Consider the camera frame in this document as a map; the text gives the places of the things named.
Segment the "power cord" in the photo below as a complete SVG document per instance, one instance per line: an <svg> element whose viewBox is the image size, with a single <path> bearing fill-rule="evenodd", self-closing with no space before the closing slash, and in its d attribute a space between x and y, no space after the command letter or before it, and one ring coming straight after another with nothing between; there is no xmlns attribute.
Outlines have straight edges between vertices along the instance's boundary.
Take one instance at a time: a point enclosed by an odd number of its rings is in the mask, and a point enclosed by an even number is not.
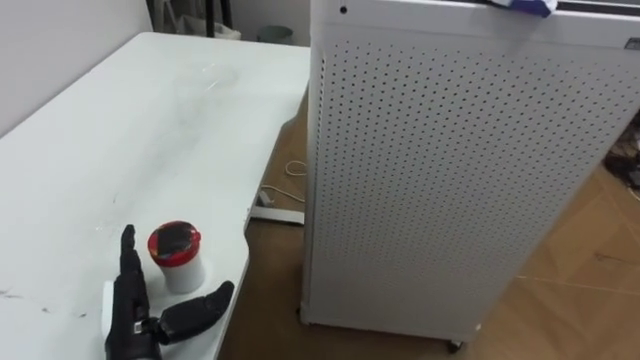
<svg viewBox="0 0 640 360"><path fill-rule="evenodd" d="M302 162L302 161L298 161L298 160L291 160L291 161L289 161L289 162L284 166L284 173L285 173L285 174L287 174L287 175L289 175L289 176L293 176L293 177L307 176L307 172L306 172L306 171L299 171L299 172L297 172L297 171L291 171L291 170L289 169L289 167L290 167L291 165L293 165L293 164L300 165L300 166L304 166L305 168L306 168L306 166L307 166L307 164L305 164L305 163L304 163L304 162ZM279 189L279 188L277 188L277 187L275 187L275 186L272 186L272 185L262 185L260 188L261 188L261 189L265 189L265 190L273 190L273 191L278 192L278 193L280 193L280 194L282 194L282 195L284 195L284 196L287 196L287 197L289 197L289 198L291 198L291 199L293 199L293 200L295 200L295 201L297 201L297 202L300 202L300 203L303 203L303 204L304 204L304 199L303 199L302 197L299 197L299 196L293 195L293 194L291 194L291 193L289 193L289 192L286 192L286 191L284 191L284 190L282 190L282 189Z"/></svg>

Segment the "white wall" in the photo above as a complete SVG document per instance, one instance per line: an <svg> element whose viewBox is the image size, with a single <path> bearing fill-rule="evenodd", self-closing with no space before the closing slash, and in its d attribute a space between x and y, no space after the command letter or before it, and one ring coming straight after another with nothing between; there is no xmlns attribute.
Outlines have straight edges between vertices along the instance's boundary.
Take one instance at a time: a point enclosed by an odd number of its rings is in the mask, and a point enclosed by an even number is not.
<svg viewBox="0 0 640 360"><path fill-rule="evenodd" d="M295 45L309 46L309 0L231 0L234 28L244 40L256 40L265 25L284 25L293 30Z"/></svg>
<svg viewBox="0 0 640 360"><path fill-rule="evenodd" d="M135 34L144 0L11 0L0 5L0 136Z"/></svg>

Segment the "scratch mark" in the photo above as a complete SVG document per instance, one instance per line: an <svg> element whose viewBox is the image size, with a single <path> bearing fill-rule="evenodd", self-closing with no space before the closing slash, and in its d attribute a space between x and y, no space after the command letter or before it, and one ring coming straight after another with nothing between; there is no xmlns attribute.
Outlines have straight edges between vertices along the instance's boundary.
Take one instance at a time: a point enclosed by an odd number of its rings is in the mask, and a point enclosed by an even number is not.
<svg viewBox="0 0 640 360"><path fill-rule="evenodd" d="M11 289L0 290L0 299L22 299L20 295L10 293Z"/></svg>
<svg viewBox="0 0 640 360"><path fill-rule="evenodd" d="M611 255L605 255L605 254L602 254L602 253L599 253L599 252L596 252L595 254L593 254L593 256L596 258L596 260L598 260L600 262L612 261L612 262L617 262L617 263L631 265L631 266L637 266L638 265L638 264L634 264L631 261L626 261L624 259L620 259L618 257L611 256Z"/></svg>

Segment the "red lid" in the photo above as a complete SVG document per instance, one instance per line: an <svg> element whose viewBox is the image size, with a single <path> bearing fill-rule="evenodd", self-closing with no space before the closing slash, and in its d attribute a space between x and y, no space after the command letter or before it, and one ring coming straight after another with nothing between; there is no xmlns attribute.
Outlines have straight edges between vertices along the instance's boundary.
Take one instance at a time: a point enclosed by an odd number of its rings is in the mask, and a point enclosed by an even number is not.
<svg viewBox="0 0 640 360"><path fill-rule="evenodd" d="M162 267L181 266L200 249L200 233L186 221L172 221L157 228L147 242L151 258Z"/></svg>

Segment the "laminate floor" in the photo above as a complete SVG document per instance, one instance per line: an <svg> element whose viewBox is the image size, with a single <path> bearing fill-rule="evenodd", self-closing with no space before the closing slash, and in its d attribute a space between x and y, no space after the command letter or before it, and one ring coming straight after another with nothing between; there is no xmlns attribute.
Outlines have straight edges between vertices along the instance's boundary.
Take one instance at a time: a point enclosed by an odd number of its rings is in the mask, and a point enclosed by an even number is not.
<svg viewBox="0 0 640 360"><path fill-rule="evenodd" d="M301 196L305 178L283 169L305 160L304 120L283 130L265 178ZM280 208L303 210L273 197ZM249 225L249 268L220 359L640 359L640 202L602 168L514 278L477 339L453 356L437 340L301 325L295 309L302 238L302 228Z"/></svg>

